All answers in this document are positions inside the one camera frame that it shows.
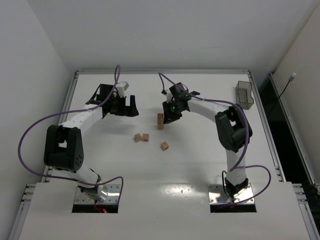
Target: clear plastic container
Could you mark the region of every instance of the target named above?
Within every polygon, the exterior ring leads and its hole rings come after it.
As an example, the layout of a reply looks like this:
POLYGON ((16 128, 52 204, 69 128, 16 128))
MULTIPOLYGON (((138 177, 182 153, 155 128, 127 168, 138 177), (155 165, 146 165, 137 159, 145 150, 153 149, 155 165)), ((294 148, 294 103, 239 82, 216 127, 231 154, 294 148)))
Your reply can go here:
POLYGON ((252 83, 249 81, 238 81, 235 87, 236 103, 243 109, 250 109, 255 103, 251 97, 252 83))

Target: aluminum frame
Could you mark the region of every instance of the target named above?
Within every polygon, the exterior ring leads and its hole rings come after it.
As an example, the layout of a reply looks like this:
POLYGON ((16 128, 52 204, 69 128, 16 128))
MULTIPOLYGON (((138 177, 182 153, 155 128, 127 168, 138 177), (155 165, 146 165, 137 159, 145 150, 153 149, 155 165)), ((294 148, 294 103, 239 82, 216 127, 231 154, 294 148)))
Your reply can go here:
POLYGON ((283 171, 281 163, 280 163, 278 152, 276 150, 276 145, 275 145, 274 139, 272 138, 272 135, 271 135, 271 131, 270 131, 270 128, 269 128, 267 116, 266 116, 264 107, 262 105, 262 101, 261 101, 261 98, 260 98, 260 95, 259 95, 259 91, 258 91, 257 85, 256 85, 256 83, 254 81, 254 77, 253 77, 252 73, 248 74, 248 78, 249 78, 249 81, 252 83, 252 91, 253 91, 253 96, 254 96, 254 99, 255 99, 255 104, 256 104, 256 106, 258 108, 258 112, 259 112, 259 115, 260 115, 260 118, 261 118, 263 130, 264 130, 264 133, 265 133, 265 136, 266 136, 266 141, 267 141, 267 143, 269 145, 269 149, 270 149, 270 153, 271 153, 271 156, 272 156, 274 167, 276 168, 276 170, 279 171, 281 182, 286 182, 286 177, 285 177, 284 171, 283 171))
POLYGON ((303 221, 307 229, 307 232, 309 234, 309 238, 311 240, 320 240, 320 235, 319 235, 316 223, 314 221, 314 218, 312 216, 309 204, 307 202, 307 197, 305 195, 305 191, 302 187, 302 184, 293 183, 292 187, 293 187, 296 199, 298 201, 299 208, 303 217, 303 221))
MULTIPOLYGON (((270 79, 270 82, 275 90, 275 93, 276 93, 276 96, 277 98, 279 97, 279 86, 277 84, 277 81, 276 81, 276 77, 270 73, 269 75, 269 79, 270 79)), ((298 131, 297 131, 297 128, 292 120, 292 117, 291 117, 291 114, 290 114, 290 111, 287 107, 287 104, 286 104, 286 101, 285 100, 282 100, 281 98, 278 100, 280 106, 281 106, 281 109, 282 109, 282 112, 283 112, 283 115, 285 117, 285 120, 288 124, 288 127, 289 127, 289 130, 290 130, 290 133, 293 137, 293 141, 294 141, 294 144, 296 146, 296 149, 298 151, 298 154, 300 156, 300 158, 302 159, 302 165, 305 169, 305 172, 306 172, 306 175, 308 177, 308 180, 310 182, 310 184, 315 184, 316 183, 316 179, 315 179, 315 176, 314 176, 314 173, 312 172, 310 166, 309 166, 309 163, 310 163, 310 160, 309 160, 309 157, 307 155, 307 152, 305 150, 305 147, 302 143, 302 140, 298 134, 298 131)))
MULTIPOLYGON (((247 69, 137 69, 121 70, 121 74, 250 74, 247 69)), ((84 74, 114 74, 114 69, 83 69, 76 72, 77 75, 84 74)))
POLYGON ((27 184, 24 193, 21 199, 20 207, 18 209, 18 212, 15 216, 15 220, 13 222, 11 232, 9 235, 8 240, 18 240, 22 231, 22 228, 24 226, 28 209, 30 206, 30 202, 32 199, 32 196, 34 194, 34 191, 36 189, 35 184, 27 184))

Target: white tabletop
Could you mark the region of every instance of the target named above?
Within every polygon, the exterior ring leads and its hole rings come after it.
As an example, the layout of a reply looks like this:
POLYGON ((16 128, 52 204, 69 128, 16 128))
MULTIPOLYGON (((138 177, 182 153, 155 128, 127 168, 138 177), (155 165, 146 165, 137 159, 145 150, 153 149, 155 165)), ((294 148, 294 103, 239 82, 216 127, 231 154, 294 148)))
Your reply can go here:
MULTIPOLYGON (((206 98, 230 102, 236 100, 237 82, 248 81, 246 74, 168 77, 206 98)), ((112 74, 80 75, 70 109, 82 108, 100 83, 113 80, 112 74)), ((157 114, 165 101, 158 75, 123 74, 120 81, 129 82, 127 94, 136 96, 139 116, 107 115, 82 137, 84 160, 102 180, 124 177, 118 214, 71 213, 76 184, 52 179, 37 184, 21 240, 308 239, 291 184, 278 182, 256 104, 245 110, 253 131, 246 164, 266 166, 271 185, 255 199, 256 213, 210 213, 207 185, 221 183, 221 172, 227 169, 215 124, 183 112, 180 120, 158 130, 157 114), (149 134, 149 142, 136 143, 137 133, 149 134), (164 141, 169 144, 166 151, 160 148, 164 141), (181 193, 184 186, 189 191, 181 193)), ((254 193, 268 181, 267 172, 259 168, 248 169, 247 176, 254 193)))

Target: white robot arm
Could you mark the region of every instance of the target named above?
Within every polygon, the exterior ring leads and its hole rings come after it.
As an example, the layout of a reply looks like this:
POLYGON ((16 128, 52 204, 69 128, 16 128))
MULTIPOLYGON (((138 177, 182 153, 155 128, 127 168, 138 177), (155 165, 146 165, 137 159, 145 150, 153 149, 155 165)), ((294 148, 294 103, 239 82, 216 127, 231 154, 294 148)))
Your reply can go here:
POLYGON ((103 186, 83 184, 100 183, 101 177, 84 162, 82 135, 108 113, 127 117, 139 115, 134 95, 130 96, 130 106, 126 106, 125 91, 129 87, 127 82, 119 82, 109 100, 91 110, 106 99, 112 87, 113 85, 100 84, 83 108, 87 111, 76 114, 61 125, 51 125, 47 129, 45 141, 44 164, 79 180, 78 187, 81 191, 97 201, 104 197, 103 186))
MULTIPOLYGON (((245 124, 240 117, 239 110, 233 106, 227 107, 214 102, 201 101, 172 86, 166 91, 166 101, 162 103, 164 112, 164 123, 169 124, 180 117, 181 112, 189 111, 200 114, 216 123, 220 143, 226 150, 227 174, 225 178, 225 189, 229 196, 233 196, 241 189, 247 187, 248 178, 246 175, 246 160, 242 159, 238 167, 231 171, 231 168, 240 159, 244 150, 246 139, 245 124)), ((250 125, 249 136, 252 136, 250 125)))

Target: purple cable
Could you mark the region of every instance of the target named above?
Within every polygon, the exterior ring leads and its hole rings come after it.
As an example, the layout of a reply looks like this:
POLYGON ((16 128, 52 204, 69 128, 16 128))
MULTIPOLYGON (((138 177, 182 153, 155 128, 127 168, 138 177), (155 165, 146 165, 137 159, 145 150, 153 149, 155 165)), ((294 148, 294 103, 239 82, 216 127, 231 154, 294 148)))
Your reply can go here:
POLYGON ((21 146, 22 146, 22 142, 23 140, 25 139, 27 133, 35 126, 37 125, 38 123, 41 123, 42 121, 46 120, 46 119, 49 119, 49 118, 52 118, 52 117, 56 117, 56 116, 60 116, 60 115, 63 115, 63 114, 71 114, 71 113, 81 113, 81 112, 86 112, 88 110, 94 110, 94 109, 97 109, 99 107, 101 107, 103 104, 105 104, 110 96, 113 94, 115 88, 116 88, 116 85, 118 83, 118 80, 119 80, 119 77, 120 77, 120 70, 121 70, 121 67, 120 65, 117 65, 115 67, 115 71, 114 71, 114 85, 113 87, 111 88, 111 91, 109 93, 109 95, 105 98, 105 100, 103 102, 101 102, 99 105, 97 106, 94 106, 92 108, 88 108, 88 109, 78 109, 78 110, 70 110, 70 111, 63 111, 63 112, 58 112, 58 113, 54 113, 54 114, 51 114, 49 116, 45 116, 41 119, 39 119, 38 121, 36 121, 35 123, 33 123, 30 127, 27 128, 27 130, 23 133, 20 141, 19 141, 19 144, 18 144, 18 157, 19 157, 19 160, 20 160, 20 163, 23 165, 23 167, 25 169, 27 169, 30 173, 34 174, 34 175, 38 175, 40 177, 45 177, 45 178, 53 178, 53 179, 64 179, 64 180, 70 180, 70 181, 74 181, 74 182, 79 182, 81 184, 85 184, 85 185, 89 185, 89 186, 100 186, 100 185, 104 185, 104 184, 108 184, 116 179, 121 179, 122 181, 122 185, 121 185, 121 189, 120 189, 120 193, 119 193, 119 199, 118 199, 118 202, 120 201, 120 197, 121 197, 121 193, 122 193, 122 190, 123 190, 123 186, 124 186, 124 178, 122 176, 117 176, 111 180, 108 180, 108 181, 105 181, 105 182, 101 182, 101 183, 89 183, 89 182, 84 182, 84 181, 79 181, 77 179, 74 179, 74 178, 70 178, 70 177, 64 177, 64 176, 52 176, 52 175, 48 175, 48 174, 43 174, 43 173, 39 173, 39 172, 36 172, 34 170, 32 170, 31 168, 29 168, 25 162, 23 161, 22 159, 22 156, 21 156, 21 146))
POLYGON ((164 77, 166 80, 168 80, 170 83, 172 83, 173 85, 175 85, 177 88, 179 88, 180 90, 182 90, 183 92, 185 92, 186 94, 188 94, 189 96, 201 100, 201 101, 205 101, 205 102, 216 102, 216 103, 223 103, 223 104, 230 104, 232 106, 234 106, 235 108, 237 108, 241 114, 242 119, 244 120, 244 125, 245 125, 245 142, 244 142, 244 149, 243 152, 239 158, 239 160, 235 163, 235 165, 230 168, 229 172, 232 172, 233 170, 235 170, 239 164, 241 163, 242 159, 245 157, 245 154, 247 152, 247 148, 248 148, 248 144, 249 144, 249 124, 248 124, 248 120, 246 118, 246 115, 244 113, 244 111, 236 104, 234 104, 233 102, 230 101, 225 101, 225 100, 216 100, 216 99, 206 99, 206 98, 201 98, 198 97, 196 95, 193 95, 192 93, 184 90, 182 87, 180 87, 179 85, 177 85, 176 83, 174 83, 172 80, 170 80, 167 76, 165 76, 163 73, 159 72, 159 77, 161 79, 161 81, 163 82, 162 77, 164 77))
MULTIPOLYGON (((193 95, 191 94, 190 92, 184 90, 182 87, 180 87, 179 85, 177 85, 175 82, 173 82, 172 80, 170 80, 167 76, 165 76, 163 73, 159 72, 159 77, 161 79, 162 82, 163 79, 162 77, 164 77, 166 80, 168 80, 170 83, 172 83, 173 85, 175 85, 177 88, 179 88, 180 90, 182 90, 183 92, 185 92, 186 94, 188 94, 189 96, 195 98, 195 99, 198 99, 198 100, 201 100, 201 101, 205 101, 205 102, 216 102, 216 103, 224 103, 224 104, 230 104, 234 107, 236 107, 238 110, 240 110, 240 114, 241 114, 241 117, 243 118, 244 120, 244 124, 245 124, 245 142, 244 142, 244 149, 243 149, 243 152, 239 158, 239 160, 235 163, 235 165, 229 170, 229 172, 232 172, 233 170, 235 169, 241 169, 242 167, 238 167, 239 164, 241 163, 242 159, 244 158, 245 154, 246 154, 246 151, 247 151, 247 148, 248 148, 248 144, 249 144, 249 124, 248 124, 248 120, 247 120, 247 117, 244 113, 244 111, 236 104, 234 104, 233 102, 230 102, 230 101, 224 101, 224 100, 215 100, 215 99, 205 99, 205 98, 201 98, 201 97, 198 97, 196 95, 193 95)), ((224 207, 227 207, 227 206, 233 206, 233 205, 238 205, 238 204, 241 204, 241 203, 244 203, 244 202, 247 202, 249 201, 250 199, 252 198, 255 198, 257 196, 259 196, 260 194, 262 194, 270 185, 271 183, 271 173, 269 171, 268 168, 266 168, 265 166, 262 166, 262 165, 250 165, 250 166, 245 166, 244 168, 246 169, 250 169, 250 168, 263 168, 265 169, 267 172, 268 172, 268 175, 269 175, 269 180, 268 180, 268 183, 266 184, 266 186, 261 190, 259 191, 257 194, 253 195, 252 197, 248 198, 248 199, 245 199, 245 200, 241 200, 239 202, 236 202, 236 203, 228 203, 228 204, 224 204, 222 206, 224 207)))

